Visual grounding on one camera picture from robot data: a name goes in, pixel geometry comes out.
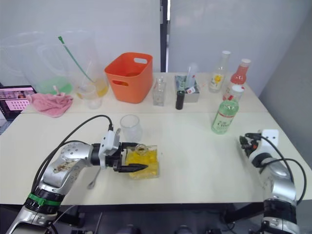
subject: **green straw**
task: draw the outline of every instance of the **green straw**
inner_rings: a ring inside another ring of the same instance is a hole
[[[80,67],[79,63],[76,61],[76,59],[74,58],[74,56],[72,55],[72,53],[69,51],[69,49],[67,48],[67,46],[65,45],[63,38],[61,36],[58,37],[58,39],[60,40],[60,42],[62,42],[65,50],[67,51],[67,53],[70,55],[70,57],[73,59],[73,61],[75,62],[75,64],[78,66],[78,68],[81,70],[81,72],[91,81],[94,83],[93,80],[90,79],[90,77],[84,72],[84,70]]]

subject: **white wall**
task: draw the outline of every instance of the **white wall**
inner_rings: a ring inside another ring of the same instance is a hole
[[[103,68],[124,52],[160,71],[159,0],[0,0],[0,39],[21,32],[93,30]],[[0,82],[18,84],[0,71]]]
[[[212,71],[222,50],[230,71],[252,60],[248,84],[257,95],[271,77],[311,8],[311,0],[171,0],[169,71],[195,61]]]
[[[312,10],[260,100],[312,167]]]

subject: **plastic measuring pitcher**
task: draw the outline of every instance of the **plastic measuring pitcher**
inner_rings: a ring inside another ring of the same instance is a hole
[[[3,39],[1,50],[16,63],[38,93],[55,94],[54,85],[60,92],[70,93],[72,85],[67,79],[67,69],[57,51],[47,47],[45,39],[46,35],[42,32],[21,33]],[[17,70],[6,61],[1,61],[2,66],[18,75]]]
[[[68,69],[68,76],[81,98],[79,90],[86,85],[94,85],[97,95],[104,96],[108,91],[108,82],[103,66],[98,60],[94,36],[86,31],[67,31],[53,37],[53,51],[61,57]]]
[[[20,67],[1,45],[2,42],[0,41],[1,83],[5,86],[29,84],[29,82],[25,79],[23,72],[20,70]]]

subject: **yellow liquid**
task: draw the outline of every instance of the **yellow liquid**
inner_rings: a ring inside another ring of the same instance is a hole
[[[108,85],[107,85],[106,81],[102,78],[97,79],[94,83],[90,82],[89,84],[95,85],[95,87],[97,89],[97,95],[99,97],[104,96],[108,91]],[[78,92],[77,92],[77,96],[79,98],[82,98],[81,94]]]
[[[140,163],[148,165],[147,168],[129,173],[132,179],[149,179],[158,177],[158,161],[157,161],[157,150],[147,151],[144,155],[138,154],[136,151],[129,151],[125,160],[125,164]]]

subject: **floor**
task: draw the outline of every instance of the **floor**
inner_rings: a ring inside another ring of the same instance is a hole
[[[205,234],[207,229],[220,228],[227,230],[227,227],[219,221],[219,215],[215,210],[209,211],[166,211],[166,212],[103,212],[99,223],[97,234],[115,234],[127,224],[133,224],[141,228],[142,234],[173,234],[180,225],[189,226],[194,234]],[[14,220],[16,213],[0,208],[0,233],[5,234],[5,230]],[[87,213],[85,224],[81,230],[95,231],[100,213]],[[297,209],[298,224],[301,234],[312,234],[312,200],[303,201]],[[261,217],[236,222],[233,229],[236,234],[247,234],[248,230],[257,230]],[[71,230],[77,228],[70,227],[63,223],[57,223],[56,228],[59,234],[70,234]]]

